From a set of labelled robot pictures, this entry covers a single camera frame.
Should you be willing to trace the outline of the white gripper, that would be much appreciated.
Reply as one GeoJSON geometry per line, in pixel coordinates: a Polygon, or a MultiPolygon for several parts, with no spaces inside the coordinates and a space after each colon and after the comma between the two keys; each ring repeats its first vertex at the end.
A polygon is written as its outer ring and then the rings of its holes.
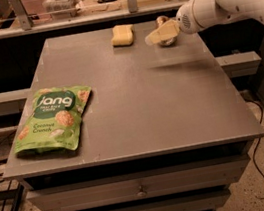
{"type": "Polygon", "coordinates": [[[196,22],[193,11],[194,0],[187,1],[183,4],[176,14],[176,21],[170,19],[165,21],[159,28],[155,29],[145,37],[145,43],[154,45],[161,41],[167,41],[178,36],[180,29],[186,34],[195,34],[200,31],[200,26],[196,22]]]}

